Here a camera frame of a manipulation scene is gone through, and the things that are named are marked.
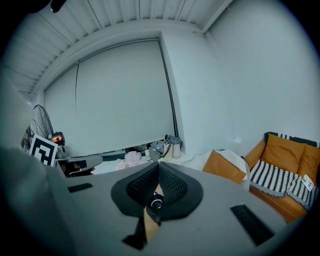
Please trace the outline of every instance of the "black rubber pad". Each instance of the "black rubber pad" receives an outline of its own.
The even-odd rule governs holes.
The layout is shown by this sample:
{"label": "black rubber pad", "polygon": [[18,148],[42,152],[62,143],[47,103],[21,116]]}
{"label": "black rubber pad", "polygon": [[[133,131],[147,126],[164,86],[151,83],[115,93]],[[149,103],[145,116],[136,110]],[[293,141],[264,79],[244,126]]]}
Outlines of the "black rubber pad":
{"label": "black rubber pad", "polygon": [[274,233],[245,204],[230,209],[257,246],[274,236]]}
{"label": "black rubber pad", "polygon": [[89,188],[92,188],[92,187],[93,186],[90,183],[83,183],[83,184],[80,184],[80,185],[68,186],[68,190],[70,191],[70,193],[73,193],[73,192],[78,192],[78,191],[81,191],[81,190],[86,190],[86,189],[89,189]]}

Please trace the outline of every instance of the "sofa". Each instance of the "sofa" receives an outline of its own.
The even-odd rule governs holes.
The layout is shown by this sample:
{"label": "sofa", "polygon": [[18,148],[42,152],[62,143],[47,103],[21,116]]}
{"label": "sofa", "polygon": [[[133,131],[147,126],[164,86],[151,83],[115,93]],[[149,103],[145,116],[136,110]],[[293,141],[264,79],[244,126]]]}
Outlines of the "sofa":
{"label": "sofa", "polygon": [[[271,145],[271,139],[280,143],[280,146]],[[268,153],[270,157],[267,159],[267,162],[270,164],[279,166],[279,168],[281,168],[281,165],[284,165],[282,169],[294,172],[301,177],[307,174],[314,185],[318,186],[320,184],[320,171],[318,171],[320,164],[319,147],[319,143],[315,141],[275,132],[266,132],[264,139],[244,157],[244,160],[247,162],[250,171],[252,171],[256,163],[266,158],[266,153]],[[292,222],[308,213],[301,204],[288,195],[285,197],[274,197],[252,186],[249,191],[273,207],[287,222]]]}

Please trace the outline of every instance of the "electric fan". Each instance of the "electric fan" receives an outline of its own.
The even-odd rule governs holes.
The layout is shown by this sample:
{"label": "electric fan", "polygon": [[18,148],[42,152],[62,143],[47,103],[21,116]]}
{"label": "electric fan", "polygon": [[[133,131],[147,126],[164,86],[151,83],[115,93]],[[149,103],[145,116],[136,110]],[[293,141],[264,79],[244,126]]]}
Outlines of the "electric fan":
{"label": "electric fan", "polygon": [[33,108],[33,111],[34,117],[30,123],[31,137],[37,134],[48,140],[48,136],[54,133],[54,129],[47,111],[39,104]]}

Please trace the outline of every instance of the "tag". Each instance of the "tag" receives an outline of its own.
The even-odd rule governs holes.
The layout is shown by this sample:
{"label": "tag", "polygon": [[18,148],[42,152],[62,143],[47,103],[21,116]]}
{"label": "tag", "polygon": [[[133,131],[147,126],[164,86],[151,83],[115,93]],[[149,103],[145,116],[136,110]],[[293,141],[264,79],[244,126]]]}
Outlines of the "tag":
{"label": "tag", "polygon": [[302,178],[302,183],[306,186],[306,188],[309,190],[309,192],[314,188],[315,184],[312,182],[312,180],[308,177],[308,175],[304,175]]}

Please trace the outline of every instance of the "orange cushion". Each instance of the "orange cushion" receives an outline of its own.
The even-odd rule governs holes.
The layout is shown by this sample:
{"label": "orange cushion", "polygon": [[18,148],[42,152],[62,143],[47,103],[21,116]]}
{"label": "orange cushion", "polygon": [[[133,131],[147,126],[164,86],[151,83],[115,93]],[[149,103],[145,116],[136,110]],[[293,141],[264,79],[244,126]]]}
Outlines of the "orange cushion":
{"label": "orange cushion", "polygon": [[305,145],[269,134],[261,160],[296,174]]}
{"label": "orange cushion", "polygon": [[232,163],[227,161],[222,155],[212,150],[208,160],[203,167],[203,172],[218,175],[231,180],[237,184],[241,184],[246,173],[239,170]]}
{"label": "orange cushion", "polygon": [[302,158],[300,160],[300,165],[298,169],[298,174],[303,177],[306,175],[312,180],[312,182],[317,185],[317,172],[320,165],[320,148],[314,146],[305,145]]}

